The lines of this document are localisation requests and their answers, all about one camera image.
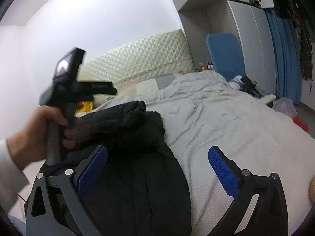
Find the beige round object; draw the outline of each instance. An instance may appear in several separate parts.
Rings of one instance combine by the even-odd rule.
[[[313,177],[310,185],[310,195],[313,202],[315,202],[315,177]]]

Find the blue chair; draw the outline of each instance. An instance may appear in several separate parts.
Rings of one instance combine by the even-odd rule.
[[[213,69],[227,81],[236,75],[245,76],[245,65],[238,41],[233,34],[209,34],[206,44]]]

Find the gray floor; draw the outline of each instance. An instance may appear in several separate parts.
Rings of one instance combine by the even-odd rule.
[[[315,115],[310,113],[303,106],[296,106],[297,115],[303,123],[308,125],[308,133],[315,139]]]

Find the black handle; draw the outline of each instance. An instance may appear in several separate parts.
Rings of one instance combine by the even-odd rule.
[[[72,125],[78,105],[76,103],[68,103],[59,105],[58,107],[61,109],[63,116],[69,124]],[[68,149],[62,145],[64,129],[65,127],[55,123],[54,121],[48,122],[46,158],[46,164],[48,166],[56,165],[66,158]]]

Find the plastic bag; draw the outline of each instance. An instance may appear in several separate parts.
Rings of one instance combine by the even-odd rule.
[[[291,119],[293,119],[297,115],[293,102],[289,98],[280,98],[278,101],[275,101],[273,103],[272,107],[273,109],[275,109],[275,111],[284,113]]]

